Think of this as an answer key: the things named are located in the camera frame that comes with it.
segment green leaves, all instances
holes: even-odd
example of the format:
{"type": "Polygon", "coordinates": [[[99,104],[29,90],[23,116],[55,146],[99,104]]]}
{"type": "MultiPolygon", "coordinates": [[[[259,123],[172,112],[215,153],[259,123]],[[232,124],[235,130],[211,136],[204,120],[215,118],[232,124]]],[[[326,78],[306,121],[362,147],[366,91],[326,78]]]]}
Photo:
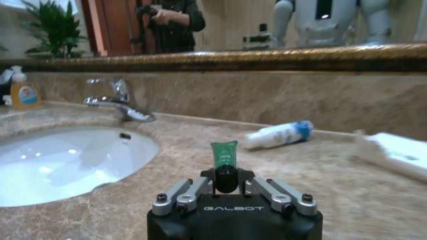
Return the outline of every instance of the green leaves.
{"type": "Polygon", "coordinates": [[[31,36],[41,43],[27,50],[27,54],[51,53],[55,58],[80,56],[73,54],[72,50],[87,38],[80,35],[80,21],[75,20],[73,7],[71,1],[67,5],[67,11],[48,0],[40,1],[39,7],[23,0],[27,11],[32,14],[36,21],[25,22],[23,28],[29,31],[31,36]]]}
{"type": "Polygon", "coordinates": [[[0,45],[0,52],[7,52],[7,51],[8,49],[3,45],[0,45]]]}

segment sink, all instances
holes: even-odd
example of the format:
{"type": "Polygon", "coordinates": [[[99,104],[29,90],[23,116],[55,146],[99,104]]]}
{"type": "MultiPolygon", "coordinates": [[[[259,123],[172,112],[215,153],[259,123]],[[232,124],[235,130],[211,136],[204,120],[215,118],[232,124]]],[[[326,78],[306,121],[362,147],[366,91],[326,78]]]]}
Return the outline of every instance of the sink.
{"type": "Polygon", "coordinates": [[[0,143],[0,207],[48,203],[91,192],[135,173],[159,153],[136,132],[67,127],[0,143]]]}

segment wooden door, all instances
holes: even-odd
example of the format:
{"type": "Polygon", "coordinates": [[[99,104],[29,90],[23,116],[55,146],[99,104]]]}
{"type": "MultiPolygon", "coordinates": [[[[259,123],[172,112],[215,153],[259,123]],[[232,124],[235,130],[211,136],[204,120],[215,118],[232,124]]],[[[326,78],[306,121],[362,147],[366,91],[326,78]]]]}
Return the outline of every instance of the wooden door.
{"type": "Polygon", "coordinates": [[[88,38],[92,51],[101,56],[129,56],[155,53],[151,31],[145,32],[145,43],[140,39],[140,21],[136,6],[149,5],[152,0],[81,0],[88,38]]]}

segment screw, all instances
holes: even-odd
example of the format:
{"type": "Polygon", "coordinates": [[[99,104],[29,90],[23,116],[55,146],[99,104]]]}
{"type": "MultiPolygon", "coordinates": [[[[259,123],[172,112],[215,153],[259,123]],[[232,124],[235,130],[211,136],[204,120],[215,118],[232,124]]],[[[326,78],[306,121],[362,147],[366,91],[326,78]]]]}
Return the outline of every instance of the screw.
{"type": "Polygon", "coordinates": [[[304,203],[312,203],[314,202],[314,196],[311,194],[308,194],[308,193],[304,193],[302,195],[302,201],[304,203]]]}
{"type": "Polygon", "coordinates": [[[157,202],[164,203],[168,200],[168,195],[165,193],[159,193],[156,200],[157,202]]]}
{"type": "Polygon", "coordinates": [[[188,206],[186,204],[176,205],[176,211],[179,215],[184,215],[188,211],[188,206]]]}
{"type": "Polygon", "coordinates": [[[286,215],[286,216],[290,216],[295,211],[295,207],[291,203],[286,203],[283,204],[282,206],[282,213],[286,215]]]}

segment mirror frame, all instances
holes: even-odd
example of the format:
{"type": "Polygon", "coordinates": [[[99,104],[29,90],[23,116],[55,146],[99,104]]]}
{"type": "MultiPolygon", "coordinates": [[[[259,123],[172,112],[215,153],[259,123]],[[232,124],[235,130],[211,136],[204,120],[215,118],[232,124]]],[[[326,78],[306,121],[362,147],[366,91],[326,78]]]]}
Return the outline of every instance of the mirror frame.
{"type": "Polygon", "coordinates": [[[427,42],[72,59],[0,60],[0,68],[12,65],[21,65],[25,71],[37,72],[427,72],[427,42]]]}

